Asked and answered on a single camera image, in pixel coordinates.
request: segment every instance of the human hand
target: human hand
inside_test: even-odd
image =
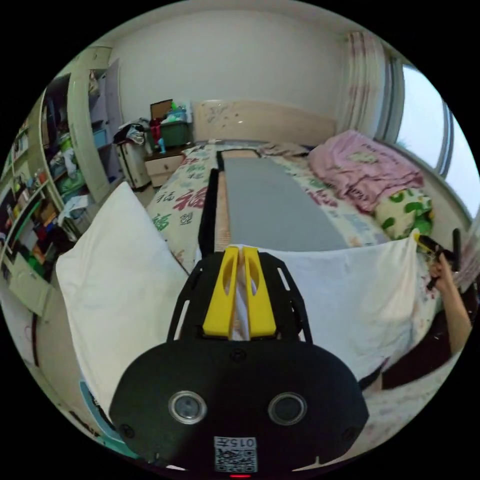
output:
[[[438,261],[430,266],[430,275],[437,279],[435,287],[442,295],[455,290],[452,269],[443,253],[440,254]]]

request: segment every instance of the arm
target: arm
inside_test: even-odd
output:
[[[445,308],[450,351],[452,355],[455,355],[467,343],[472,324],[460,293],[455,287],[444,292],[442,300]]]
[[[462,297],[455,287],[450,265],[443,254],[440,255],[439,261],[432,266],[430,273],[433,278],[437,278],[435,286],[443,300],[450,351],[454,355],[467,343],[472,324]]]

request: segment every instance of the window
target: window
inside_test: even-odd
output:
[[[397,144],[436,168],[444,140],[444,101],[418,70],[404,66],[403,79],[403,116]]]
[[[453,149],[446,182],[460,197],[472,217],[480,207],[480,174],[459,123],[453,118]]]
[[[480,208],[480,174],[467,139],[435,87],[404,65],[403,114],[396,144],[442,176],[471,217]]]

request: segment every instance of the floor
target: floor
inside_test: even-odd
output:
[[[146,207],[154,194],[154,189],[149,186],[144,191],[136,193],[136,197]],[[69,409],[82,422],[93,428],[96,422],[80,392],[79,381],[82,374],[74,352],[65,302],[55,274],[51,283],[54,290],[36,330],[38,365],[47,382]]]

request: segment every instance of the camera lens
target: camera lens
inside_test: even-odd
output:
[[[193,391],[182,390],[173,395],[168,402],[171,416],[186,425],[200,422],[207,414],[207,404]]]
[[[268,406],[268,415],[277,425],[297,424],[305,416],[307,404],[297,393],[285,392],[277,395]]]

